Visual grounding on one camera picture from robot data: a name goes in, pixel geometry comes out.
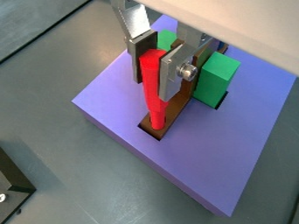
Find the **dark gray surface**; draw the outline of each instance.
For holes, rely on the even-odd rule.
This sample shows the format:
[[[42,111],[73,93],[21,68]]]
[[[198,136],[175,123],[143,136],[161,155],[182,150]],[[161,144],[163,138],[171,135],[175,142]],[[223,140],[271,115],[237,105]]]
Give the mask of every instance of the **dark gray surface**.
[[[89,0],[0,0],[0,61]]]
[[[0,66],[0,144],[38,188],[10,223],[286,224],[299,192],[299,82],[233,218],[215,217],[71,104],[126,49],[123,37],[109,1],[94,1]]]

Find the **green block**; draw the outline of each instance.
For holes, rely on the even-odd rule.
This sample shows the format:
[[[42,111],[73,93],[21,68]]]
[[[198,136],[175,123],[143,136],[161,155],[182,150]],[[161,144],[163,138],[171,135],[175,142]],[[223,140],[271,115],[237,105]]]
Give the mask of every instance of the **green block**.
[[[239,61],[215,52],[202,67],[193,96],[213,108],[217,108],[221,103],[239,64]]]
[[[177,40],[177,34],[171,31],[162,30],[158,33],[158,49],[163,49],[167,52],[171,50],[171,44]]]

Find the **purple block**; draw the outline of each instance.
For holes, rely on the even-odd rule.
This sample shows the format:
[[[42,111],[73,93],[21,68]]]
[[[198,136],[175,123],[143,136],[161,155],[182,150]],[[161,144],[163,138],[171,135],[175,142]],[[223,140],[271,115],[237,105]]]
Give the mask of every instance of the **purple block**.
[[[175,27],[166,16],[154,24],[158,31]],[[99,128],[222,216],[233,215],[295,81],[233,46],[227,55],[242,64],[219,110],[191,100],[161,142],[138,128],[147,108],[127,52],[74,99]]]

